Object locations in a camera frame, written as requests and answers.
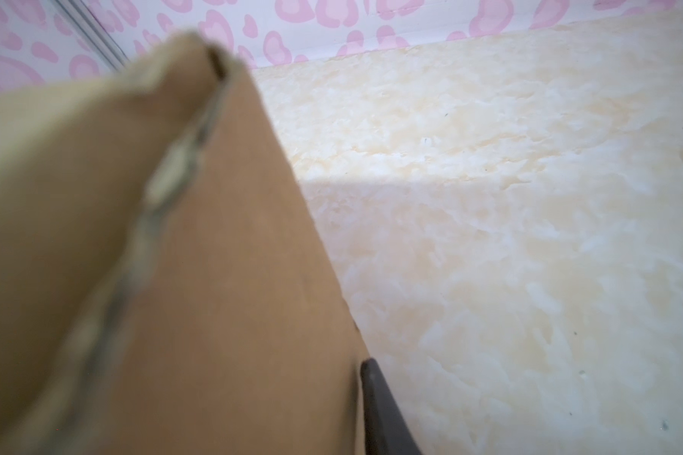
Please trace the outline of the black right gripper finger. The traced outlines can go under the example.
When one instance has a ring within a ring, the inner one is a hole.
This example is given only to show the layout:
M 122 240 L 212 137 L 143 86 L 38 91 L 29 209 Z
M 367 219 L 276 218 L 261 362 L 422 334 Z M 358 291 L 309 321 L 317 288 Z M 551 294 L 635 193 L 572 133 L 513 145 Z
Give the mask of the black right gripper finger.
M 360 366 L 367 455 L 421 455 L 375 358 Z

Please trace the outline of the brown cardboard paper box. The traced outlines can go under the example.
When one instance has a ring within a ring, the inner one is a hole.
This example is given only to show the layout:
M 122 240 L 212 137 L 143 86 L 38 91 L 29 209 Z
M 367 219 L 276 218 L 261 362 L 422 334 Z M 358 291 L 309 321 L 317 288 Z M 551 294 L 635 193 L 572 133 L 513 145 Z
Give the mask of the brown cardboard paper box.
M 0 454 L 361 454 L 341 293 L 225 49 L 0 94 Z

